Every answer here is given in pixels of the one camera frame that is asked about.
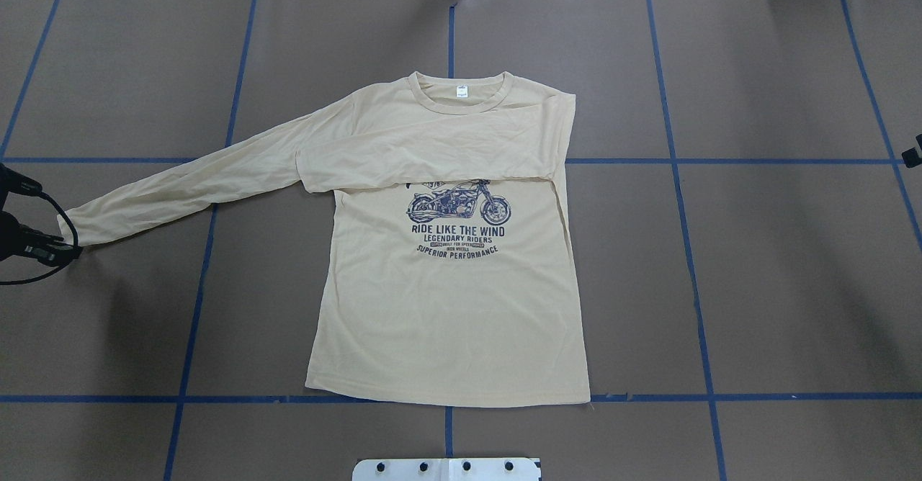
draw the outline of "black cable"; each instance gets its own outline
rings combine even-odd
[[[55,202],[55,199],[50,198],[50,196],[48,196],[48,193],[42,192],[36,196],[39,197],[40,199],[46,199],[46,201],[49,201],[52,206],[55,206],[55,211],[57,211],[58,214],[61,216],[61,218],[63,218],[63,221],[66,222],[67,228],[70,229],[70,234],[73,235],[73,247],[78,247],[79,240],[76,237],[76,228],[73,227],[73,222],[70,221],[70,217],[67,216],[67,213],[63,211],[63,209],[61,208],[60,205],[58,205],[57,202]],[[36,281],[40,281],[40,280],[45,279],[46,277],[50,277],[50,275],[58,274],[58,272],[62,271],[63,268],[65,268],[67,265],[70,265],[70,264],[72,264],[72,261],[66,262],[66,264],[60,265],[56,269],[47,271],[45,272],[45,274],[42,274],[39,277],[33,277],[29,279],[17,279],[13,281],[0,281],[0,285],[35,283]]]

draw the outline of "shirt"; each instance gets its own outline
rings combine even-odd
[[[333,190],[307,387],[482,408],[585,403],[564,171],[574,109],[572,94],[508,72],[414,72],[67,215],[93,245],[298,181]]]

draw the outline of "wire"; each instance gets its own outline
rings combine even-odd
[[[58,205],[57,202],[55,202],[55,199],[50,198],[50,196],[48,196],[48,193],[42,192],[42,193],[39,193],[39,194],[36,195],[36,196],[39,197],[40,199],[46,199],[46,201],[49,201],[50,204],[51,204],[52,206],[55,206],[55,211],[57,211],[58,214],[61,216],[61,218],[63,218],[63,221],[66,222],[67,228],[70,229],[70,234],[73,235],[73,247],[75,247],[75,248],[78,247],[78,245],[79,245],[79,240],[78,240],[78,238],[76,237],[76,228],[73,227],[73,222],[70,221],[70,217],[67,216],[67,213],[63,211],[63,209],[61,208],[60,205]],[[47,271],[47,272],[45,272],[45,274],[42,274],[42,275],[40,275],[39,277],[33,277],[33,278],[29,278],[29,279],[17,279],[17,280],[13,280],[13,281],[0,281],[0,285],[35,283],[36,281],[40,281],[40,280],[45,279],[46,277],[50,277],[50,275],[58,274],[58,272],[62,271],[63,268],[65,268],[67,265],[72,264],[72,263],[73,263],[72,261],[66,262],[66,264],[60,265],[60,266],[57,267],[56,269],[52,269],[52,270],[50,270],[50,271]]]

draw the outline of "motorcycle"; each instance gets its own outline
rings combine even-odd
[[[489,183],[490,180],[476,179],[462,182],[451,189],[415,193],[406,215],[417,224],[431,222],[436,218],[471,218],[474,211],[477,211],[477,201],[483,193],[480,216],[487,224],[503,225],[511,216],[509,202],[503,197],[492,195],[490,189],[487,189]]]

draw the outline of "motorcycle wheel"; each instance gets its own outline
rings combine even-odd
[[[503,225],[512,215],[509,202],[503,197],[494,196],[493,202],[487,201],[480,206],[480,216],[490,225]]]
[[[413,222],[417,224],[425,224],[425,222],[431,222],[432,217],[428,215],[421,215],[419,211],[429,211],[429,203],[434,201],[434,197],[429,195],[421,195],[413,199],[412,202],[409,202],[409,211],[406,212],[406,215],[409,216]]]

